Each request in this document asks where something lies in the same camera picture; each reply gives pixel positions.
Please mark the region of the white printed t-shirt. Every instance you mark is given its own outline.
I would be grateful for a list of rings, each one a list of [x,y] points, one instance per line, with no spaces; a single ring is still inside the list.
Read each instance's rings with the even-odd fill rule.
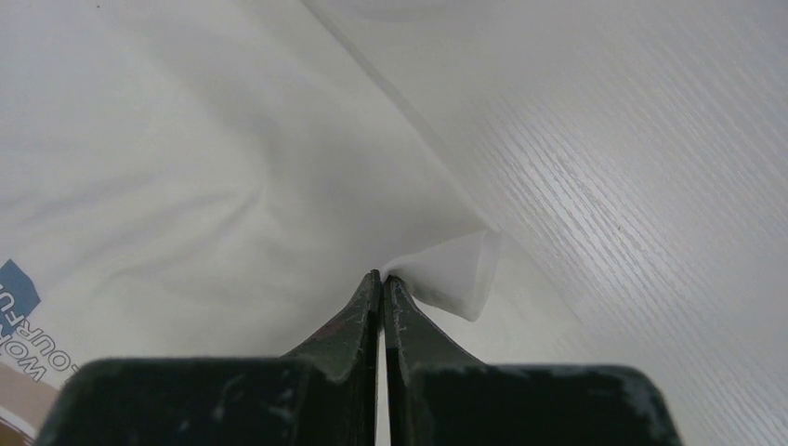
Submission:
[[[370,269],[504,238],[298,1],[1,5],[1,441],[109,357],[280,354]],[[448,252],[458,247],[456,259]]]

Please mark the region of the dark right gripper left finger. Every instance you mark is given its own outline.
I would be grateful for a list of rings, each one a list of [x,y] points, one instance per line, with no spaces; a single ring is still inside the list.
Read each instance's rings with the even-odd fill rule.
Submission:
[[[61,390],[39,445],[371,445],[382,282],[280,357],[111,358]]]

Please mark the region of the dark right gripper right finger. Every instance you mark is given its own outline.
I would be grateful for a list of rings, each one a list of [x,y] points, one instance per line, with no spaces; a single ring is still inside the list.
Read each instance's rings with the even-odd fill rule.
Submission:
[[[414,303],[383,287],[395,445],[678,445],[661,391],[617,365],[487,364]]]

